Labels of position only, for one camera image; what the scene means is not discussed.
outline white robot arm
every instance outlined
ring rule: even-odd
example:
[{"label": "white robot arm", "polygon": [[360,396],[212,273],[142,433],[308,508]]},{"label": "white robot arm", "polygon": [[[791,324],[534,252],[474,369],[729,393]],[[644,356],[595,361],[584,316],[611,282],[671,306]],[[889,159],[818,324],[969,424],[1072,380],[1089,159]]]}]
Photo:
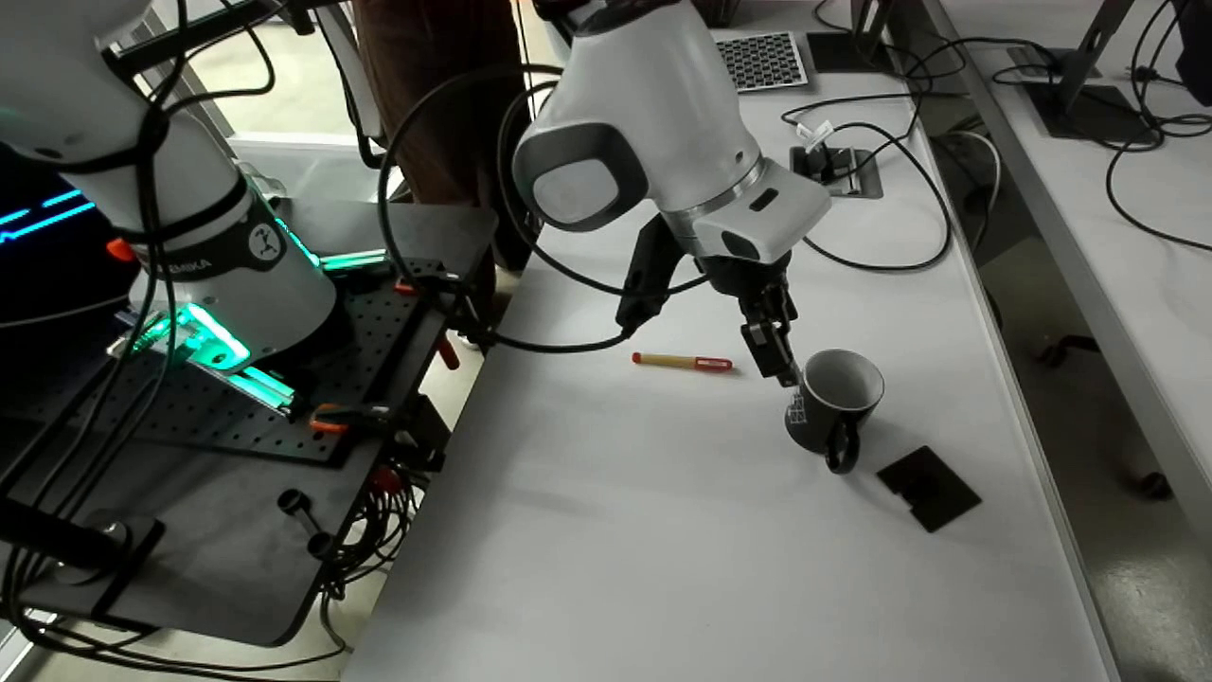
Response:
[{"label": "white robot arm", "polygon": [[740,295],[759,366],[796,381],[786,266],[831,193],[759,150],[690,2],[628,0],[580,27],[558,93],[517,147],[517,184],[570,229],[652,195],[673,243]]},{"label": "white robot arm", "polygon": [[[192,314],[177,316],[183,335],[221,334],[196,364],[221,374],[241,369],[316,335],[336,314],[336,287],[188,108],[151,112],[157,147],[142,150],[151,102],[118,74],[108,40],[144,11],[148,0],[3,0],[0,143],[79,184],[144,266],[148,237],[158,237],[173,314]],[[277,6],[241,0],[236,11],[267,18]],[[137,183],[137,164],[148,159],[158,193],[157,234]]]}]

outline desk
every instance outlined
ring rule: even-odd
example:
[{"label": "desk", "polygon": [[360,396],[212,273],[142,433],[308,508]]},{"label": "desk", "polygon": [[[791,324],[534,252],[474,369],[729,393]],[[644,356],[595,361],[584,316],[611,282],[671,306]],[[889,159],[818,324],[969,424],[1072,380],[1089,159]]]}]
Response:
[{"label": "desk", "polygon": [[[805,2],[763,18],[806,27]],[[899,89],[821,74],[821,93]],[[745,93],[772,159],[805,93]],[[832,108],[904,124],[904,102]],[[941,208],[904,159],[887,200],[840,200],[816,229],[852,257],[935,249]],[[546,234],[572,266],[623,276],[644,210],[595,234]],[[996,339],[972,261],[918,276],[791,261],[796,352],[861,348],[887,380],[868,449],[825,473],[786,433],[789,391],[759,380],[740,310],[671,300],[627,348],[493,348],[353,682],[1102,682],[1118,676],[1067,517]],[[534,266],[508,334],[611,335],[613,300]],[[725,352],[736,380],[633,366],[628,352]],[[874,468],[931,444],[986,505],[926,535]]]},{"label": "desk", "polygon": [[[1095,0],[926,0],[947,37],[1014,33],[1041,46],[1077,46]],[[1132,40],[1155,2],[1138,2],[1102,51],[1102,73],[1126,85]],[[1132,229],[1105,200],[1110,150],[1047,137],[1020,85],[991,85],[1004,47],[969,47],[965,85],[996,137],[1033,223],[1041,225],[1099,348],[1121,381],[1143,438],[1166,468],[1187,517],[1212,544],[1212,252]],[[1183,85],[1152,85],[1158,112],[1197,102]],[[1148,223],[1187,237],[1212,237],[1209,200],[1212,140],[1178,140],[1152,153],[1128,153],[1118,169],[1121,200]]]}]

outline black mug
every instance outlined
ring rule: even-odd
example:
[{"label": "black mug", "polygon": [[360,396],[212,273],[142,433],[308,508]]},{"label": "black mug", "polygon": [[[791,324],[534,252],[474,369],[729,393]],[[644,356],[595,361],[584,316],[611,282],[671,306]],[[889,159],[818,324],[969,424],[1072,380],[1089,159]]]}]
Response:
[{"label": "black mug", "polygon": [[825,454],[832,473],[847,473],[864,449],[861,424],[884,391],[884,369],[868,356],[825,348],[805,364],[789,433],[798,448]]}]

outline white surface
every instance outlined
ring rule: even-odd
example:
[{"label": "white surface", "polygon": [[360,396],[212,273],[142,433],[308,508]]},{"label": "white surface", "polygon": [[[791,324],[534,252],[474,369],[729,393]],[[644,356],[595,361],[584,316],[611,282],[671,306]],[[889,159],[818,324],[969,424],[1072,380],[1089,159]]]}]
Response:
[{"label": "white surface", "polygon": [[[1072,46],[1095,15],[1095,0],[1054,2],[945,0],[959,33],[1020,33],[1047,46]],[[1121,84],[1132,40],[1158,2],[1138,2],[1102,73]],[[1174,74],[1178,33],[1164,73]],[[999,47],[969,47],[983,73],[1004,59]],[[1212,544],[1212,252],[1158,243],[1132,229],[1105,200],[1110,150],[1078,140],[1051,140],[1028,93],[1014,85],[972,89],[999,140],[1032,210],[1077,290],[1102,356],[1110,361],[1158,464],[1192,531]],[[1202,108],[1183,85],[1155,84],[1158,112]],[[1118,169],[1118,195],[1143,223],[1212,243],[1212,137],[1171,140],[1164,150],[1128,153]]]},{"label": "white surface", "polygon": [[[778,108],[791,102],[805,99],[745,99],[778,159]],[[904,107],[861,112],[904,122]],[[941,208],[911,164],[884,169],[889,195],[839,203],[818,237],[919,257]],[[628,229],[551,229],[546,244],[616,280]],[[889,381],[852,476],[786,435],[791,393],[759,380],[736,304],[715,290],[673,300],[613,352],[495,348],[350,676],[1118,676],[965,252],[926,276],[864,276],[798,249],[791,287],[805,361],[856,348]],[[589,339],[611,316],[613,300],[534,266],[508,334]],[[633,348],[720,352],[741,369],[633,366]],[[986,494],[941,535],[874,481],[919,444]]]}]

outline person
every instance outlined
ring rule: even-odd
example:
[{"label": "person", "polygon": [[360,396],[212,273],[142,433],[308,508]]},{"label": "person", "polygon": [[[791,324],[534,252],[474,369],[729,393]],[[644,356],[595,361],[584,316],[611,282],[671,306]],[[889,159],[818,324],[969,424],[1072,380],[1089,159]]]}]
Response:
[{"label": "person", "polygon": [[[385,132],[451,74],[519,63],[512,0],[353,0],[353,27]],[[529,249],[503,223],[503,200],[524,203],[512,183],[503,189],[495,176],[500,117],[517,93],[524,93],[524,74],[486,78],[435,102],[392,159],[418,203],[493,208],[500,214],[495,266],[503,268],[524,268]]]}]

